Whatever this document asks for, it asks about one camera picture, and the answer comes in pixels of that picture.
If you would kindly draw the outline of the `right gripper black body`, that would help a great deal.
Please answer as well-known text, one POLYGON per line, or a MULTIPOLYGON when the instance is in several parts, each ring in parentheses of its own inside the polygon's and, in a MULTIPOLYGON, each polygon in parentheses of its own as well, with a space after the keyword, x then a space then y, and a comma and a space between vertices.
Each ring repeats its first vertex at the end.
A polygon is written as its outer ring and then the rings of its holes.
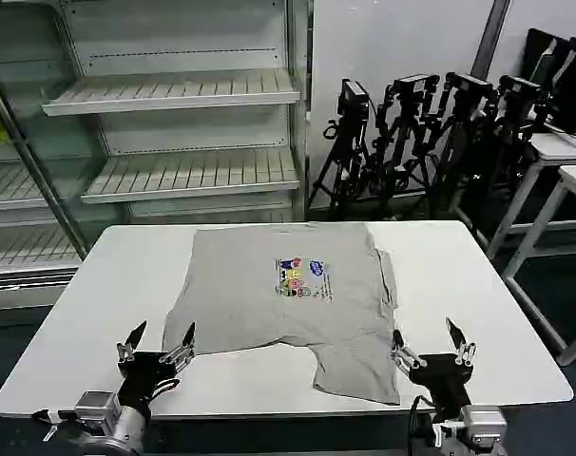
POLYGON ((409 379, 428 390, 441 421, 458 418, 461 408, 471 404, 465 385, 473 364, 457 364, 454 353, 422 354, 420 358, 426 365, 410 368, 409 379))

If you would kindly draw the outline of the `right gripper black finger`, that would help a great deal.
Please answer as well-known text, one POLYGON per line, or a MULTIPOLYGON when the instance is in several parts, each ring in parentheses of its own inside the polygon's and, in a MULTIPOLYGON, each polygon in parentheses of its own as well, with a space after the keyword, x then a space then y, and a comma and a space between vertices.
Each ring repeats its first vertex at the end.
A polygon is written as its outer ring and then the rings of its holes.
POLYGON ((446 324, 449 330, 449 334, 453 345, 457 350, 457 356, 455 363, 457 365, 464 365, 465 367, 472 366, 472 360, 476 352, 476 344, 474 342, 469 342, 464 335, 463 331, 455 325, 455 323, 450 319, 446 318, 446 324))
POLYGON ((412 351, 405 343, 400 330, 393 331, 392 358, 402 372, 411 372, 427 367, 427 362, 412 351))

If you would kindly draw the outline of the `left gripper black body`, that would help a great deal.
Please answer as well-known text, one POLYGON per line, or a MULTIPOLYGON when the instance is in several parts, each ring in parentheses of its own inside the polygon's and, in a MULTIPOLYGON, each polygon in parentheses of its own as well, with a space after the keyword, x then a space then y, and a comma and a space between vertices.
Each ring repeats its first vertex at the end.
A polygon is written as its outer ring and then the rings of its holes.
POLYGON ((163 355, 163 352, 137 351, 132 361, 118 364, 124 378, 118 391, 122 407, 150 412, 150 403, 154 399, 179 385, 177 371, 159 363, 163 355))

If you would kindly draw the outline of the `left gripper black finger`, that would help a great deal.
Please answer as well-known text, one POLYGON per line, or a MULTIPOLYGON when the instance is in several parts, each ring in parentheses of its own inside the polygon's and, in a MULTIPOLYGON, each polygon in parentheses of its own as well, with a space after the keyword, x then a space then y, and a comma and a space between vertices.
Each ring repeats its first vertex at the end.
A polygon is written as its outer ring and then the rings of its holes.
POLYGON ((124 343, 116 344, 119 364, 124 364, 125 362, 134 359, 135 351, 143 337, 145 328, 146 321, 143 321, 138 327, 129 333, 124 343))
POLYGON ((192 322, 189 326, 182 342, 173 350, 163 355, 159 363, 173 367, 176 371, 183 370, 194 358, 194 338, 196 331, 196 323, 192 322))

